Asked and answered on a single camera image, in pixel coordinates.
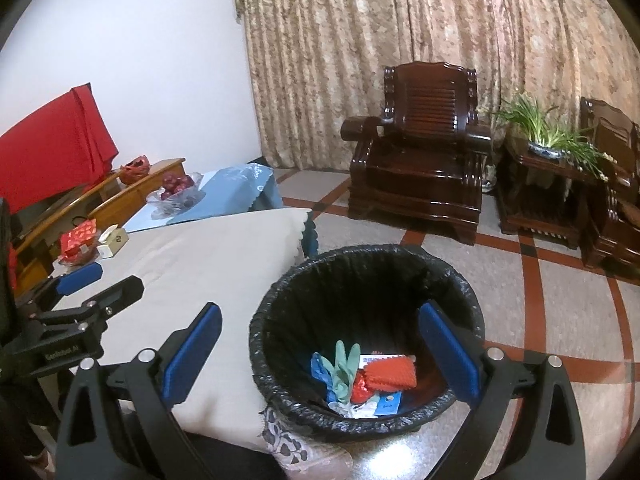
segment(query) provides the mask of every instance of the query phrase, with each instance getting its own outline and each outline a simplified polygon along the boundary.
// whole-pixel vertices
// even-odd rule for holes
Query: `blue glove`
[[[316,352],[311,356],[311,376],[318,381],[322,381],[326,385],[326,402],[337,402],[337,397],[334,394],[331,374],[324,368],[322,364],[322,356]]]
[[[339,402],[349,402],[351,400],[351,391],[353,390],[353,381],[356,378],[358,364],[360,364],[360,345],[355,344],[351,347],[349,357],[344,350],[344,343],[339,340],[335,344],[335,365],[326,357],[321,357],[322,364],[327,372],[331,375],[332,390]]]

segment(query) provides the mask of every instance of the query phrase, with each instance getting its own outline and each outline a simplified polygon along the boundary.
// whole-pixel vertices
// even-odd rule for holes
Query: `red bag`
[[[85,220],[78,227],[64,233],[60,237],[60,262],[70,266],[86,263],[94,256],[99,237],[95,218]]]
[[[140,155],[129,164],[120,167],[120,181],[125,186],[133,184],[146,177],[150,168],[149,159],[145,155]]]
[[[364,377],[364,371],[358,370],[356,378],[353,381],[353,390],[351,391],[351,402],[353,404],[362,404],[367,402],[375,393],[375,390],[367,388],[367,381]]]

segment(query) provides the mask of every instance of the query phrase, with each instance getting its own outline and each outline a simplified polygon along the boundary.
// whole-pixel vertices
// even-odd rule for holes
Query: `green rubber glove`
[[[353,381],[356,378],[358,364],[360,364],[360,345],[358,343],[353,345],[347,358],[344,343],[339,340],[335,344],[335,365],[332,365],[331,361],[326,357],[321,359],[324,368],[331,375],[332,390],[338,398],[338,402],[349,402],[351,400],[351,391],[353,390]]]

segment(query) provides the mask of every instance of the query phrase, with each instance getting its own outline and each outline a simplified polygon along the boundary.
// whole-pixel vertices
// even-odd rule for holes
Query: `tiled floor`
[[[604,472],[640,418],[640,391],[636,391],[636,381],[640,381],[640,282],[586,270],[579,251],[538,235],[503,235],[491,196],[482,200],[476,245],[466,246],[432,234],[439,231],[436,226],[347,218],[348,174],[275,173],[286,205],[314,210],[321,251],[363,243],[422,245],[452,264],[472,285],[491,344],[515,358],[522,358],[522,349],[557,353],[574,385],[587,478],[595,480]],[[497,466],[512,428],[515,402],[478,478]],[[433,444],[431,451],[415,455],[413,474],[394,473],[388,478],[424,478],[467,412],[455,405],[425,425],[419,433]],[[360,458],[372,453],[364,444],[353,446],[352,454],[356,450]],[[352,478],[374,478],[367,468],[375,463],[356,460]]]

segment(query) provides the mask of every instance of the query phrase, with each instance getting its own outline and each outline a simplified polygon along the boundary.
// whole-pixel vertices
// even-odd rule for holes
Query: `small box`
[[[95,219],[86,220],[60,237],[60,261],[66,265],[81,265],[95,254],[97,228]]]
[[[111,258],[120,248],[127,243],[127,232],[117,225],[107,227],[98,238],[98,254],[101,258]]]

